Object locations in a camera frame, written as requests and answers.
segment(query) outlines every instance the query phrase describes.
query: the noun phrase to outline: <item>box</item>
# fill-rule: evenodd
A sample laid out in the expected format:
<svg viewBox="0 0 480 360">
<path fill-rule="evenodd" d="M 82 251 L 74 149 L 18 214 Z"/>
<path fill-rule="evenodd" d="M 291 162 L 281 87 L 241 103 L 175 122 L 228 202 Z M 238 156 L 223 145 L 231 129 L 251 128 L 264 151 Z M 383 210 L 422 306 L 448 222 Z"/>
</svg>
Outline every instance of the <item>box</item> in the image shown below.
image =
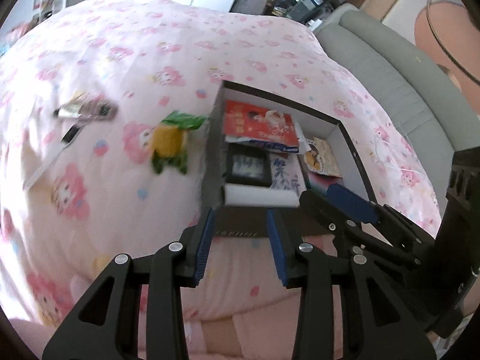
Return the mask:
<svg viewBox="0 0 480 360">
<path fill-rule="evenodd" d="M 266 211 L 272 208 L 225 204 L 228 144 L 223 134 L 223 116 L 226 100 L 236 100 L 290 114 L 307 138 L 318 137 L 330 144 L 342 174 L 343 185 L 360 197 L 376 202 L 374 190 L 357 150 L 339 120 L 285 97 L 223 81 L 210 114 L 205 148 L 205 174 L 201 189 L 202 206 L 217 210 L 215 234 L 226 237 L 267 237 Z M 287 217 L 291 216 L 291 223 L 303 236 L 329 233 L 307 216 L 301 206 L 284 211 L 291 214 Z"/>
</svg>

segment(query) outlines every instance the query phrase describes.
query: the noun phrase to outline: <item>metal screw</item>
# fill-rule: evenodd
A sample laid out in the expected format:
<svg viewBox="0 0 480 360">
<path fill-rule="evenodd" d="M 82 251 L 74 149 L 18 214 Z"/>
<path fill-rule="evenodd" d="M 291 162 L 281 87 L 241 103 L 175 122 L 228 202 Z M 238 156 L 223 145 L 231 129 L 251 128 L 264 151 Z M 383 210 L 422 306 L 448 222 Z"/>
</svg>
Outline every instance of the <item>metal screw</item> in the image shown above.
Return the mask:
<svg viewBox="0 0 480 360">
<path fill-rule="evenodd" d="M 300 249 L 300 251 L 304 253 L 311 252 L 314 249 L 314 247 L 311 244 L 306 242 L 304 242 L 303 244 L 300 244 L 298 248 Z"/>
<path fill-rule="evenodd" d="M 361 247 L 354 246 L 352 247 L 352 252 L 354 252 L 355 254 L 363 254 L 363 249 Z"/>
<path fill-rule="evenodd" d="M 124 264 L 128 261 L 128 256 L 126 254 L 119 254 L 117 257 L 115 257 L 115 262 L 117 264 Z"/>
<path fill-rule="evenodd" d="M 169 245 L 170 251 L 180 251 L 183 249 L 183 245 L 180 242 L 172 242 Z"/>
<path fill-rule="evenodd" d="M 367 262 L 367 258 L 361 254 L 356 254 L 355 256 L 353 256 L 353 261 L 362 266 L 364 263 Z"/>
</svg>

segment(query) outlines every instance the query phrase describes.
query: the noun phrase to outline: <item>bedsheet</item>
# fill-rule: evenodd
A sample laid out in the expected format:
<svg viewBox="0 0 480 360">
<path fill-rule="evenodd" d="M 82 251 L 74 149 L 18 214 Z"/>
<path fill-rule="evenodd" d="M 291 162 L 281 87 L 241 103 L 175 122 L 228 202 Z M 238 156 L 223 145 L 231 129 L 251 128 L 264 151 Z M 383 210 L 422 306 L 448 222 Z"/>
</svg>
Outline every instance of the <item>bedsheet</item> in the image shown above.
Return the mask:
<svg viewBox="0 0 480 360">
<path fill-rule="evenodd" d="M 205 132 L 190 137 L 186 175 L 174 168 L 155 175 L 146 142 L 173 110 L 207 115 L 222 80 L 340 119 L 378 201 L 436 235 L 434 190 L 413 148 L 306 27 L 170 0 L 90 0 L 37 26 L 0 60 L 0 304 L 9 318 L 58 326 L 78 287 L 116 254 L 153 254 L 196 223 Z M 76 93 L 116 102 L 116 119 L 86 126 L 24 192 L 71 126 L 53 119 L 53 110 Z M 291 295 L 266 240 L 216 238 L 211 256 L 200 292 L 183 293 L 186 320 Z M 232 282 L 238 264 L 243 281 Z"/>
</svg>

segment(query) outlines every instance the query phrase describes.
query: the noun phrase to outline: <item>gray upholstered headboard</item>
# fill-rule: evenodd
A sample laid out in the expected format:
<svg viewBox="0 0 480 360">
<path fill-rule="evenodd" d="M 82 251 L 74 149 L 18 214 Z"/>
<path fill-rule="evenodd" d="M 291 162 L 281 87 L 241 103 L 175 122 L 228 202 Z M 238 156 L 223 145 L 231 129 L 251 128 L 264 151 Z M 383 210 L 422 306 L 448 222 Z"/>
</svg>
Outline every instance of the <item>gray upholstered headboard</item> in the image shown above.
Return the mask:
<svg viewBox="0 0 480 360">
<path fill-rule="evenodd" d="M 350 4 L 335 10 L 315 36 L 408 137 L 443 214 L 454 151 L 480 146 L 480 121 L 461 92 L 421 50 Z"/>
</svg>

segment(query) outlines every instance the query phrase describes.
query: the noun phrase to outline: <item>plush toy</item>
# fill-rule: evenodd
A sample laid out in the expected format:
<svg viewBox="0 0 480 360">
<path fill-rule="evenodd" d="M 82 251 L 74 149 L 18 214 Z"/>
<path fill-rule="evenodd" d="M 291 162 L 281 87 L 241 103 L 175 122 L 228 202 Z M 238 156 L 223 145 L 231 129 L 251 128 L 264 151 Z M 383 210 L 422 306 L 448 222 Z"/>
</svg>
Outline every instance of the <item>plush toy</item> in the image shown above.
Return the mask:
<svg viewBox="0 0 480 360">
<path fill-rule="evenodd" d="M 178 168 L 182 174 L 187 173 L 187 131 L 199 129 L 205 120 L 205 116 L 174 111 L 154 128 L 149 145 L 155 173 L 162 173 L 165 165 Z"/>
</svg>

